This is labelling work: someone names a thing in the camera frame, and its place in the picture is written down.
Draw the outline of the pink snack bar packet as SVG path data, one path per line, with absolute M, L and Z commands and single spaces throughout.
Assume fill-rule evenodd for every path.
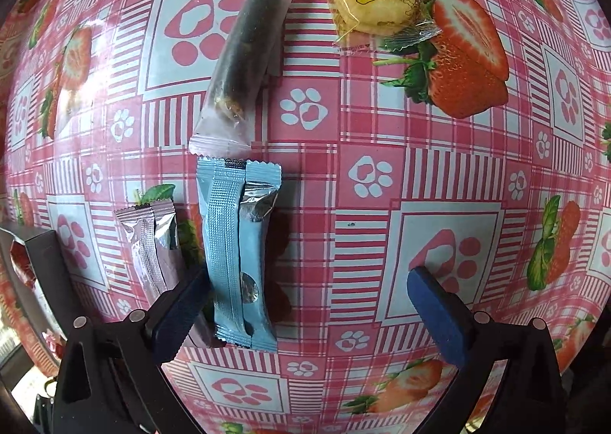
M 177 213 L 172 199 L 157 199 L 115 212 L 128 239 L 131 259 L 151 306 L 164 292 L 203 269 L 203 260 L 183 257 Z

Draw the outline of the light blue snack bar packet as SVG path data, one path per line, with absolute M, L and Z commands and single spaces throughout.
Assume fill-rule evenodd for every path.
M 282 167 L 201 157 L 196 179 L 215 334 L 233 345 L 275 352 L 264 295 L 265 244 Z

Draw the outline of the clear seaweed roll packet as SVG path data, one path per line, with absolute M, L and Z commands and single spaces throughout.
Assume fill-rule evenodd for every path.
M 256 103 L 292 0 L 245 0 L 215 64 L 189 139 L 197 156 L 241 158 L 254 140 Z

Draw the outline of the white black-rimmed storage box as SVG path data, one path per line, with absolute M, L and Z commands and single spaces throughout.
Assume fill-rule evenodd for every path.
M 55 230 L 1 223 L 1 309 L 34 366 L 57 375 L 57 352 L 84 308 Z

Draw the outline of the small red packet in box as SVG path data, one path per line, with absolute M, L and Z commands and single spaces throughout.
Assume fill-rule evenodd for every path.
M 16 276 L 26 287 L 33 290 L 36 276 L 25 246 L 17 241 L 13 241 L 10 246 L 10 258 Z

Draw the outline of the pink strawberry pattern tablecloth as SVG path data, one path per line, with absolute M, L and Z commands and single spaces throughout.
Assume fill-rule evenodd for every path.
M 454 369 L 409 269 L 500 322 L 548 322 L 561 368 L 610 297 L 610 20 L 601 0 L 423 0 L 409 53 L 292 0 L 249 123 L 278 163 L 275 351 L 186 345 L 163 371 L 210 433 L 410 433 Z M 203 254 L 189 139 L 244 0 L 41 0 L 1 29 L 1 214 L 56 231 L 80 302 L 147 306 L 117 210 L 174 199 Z

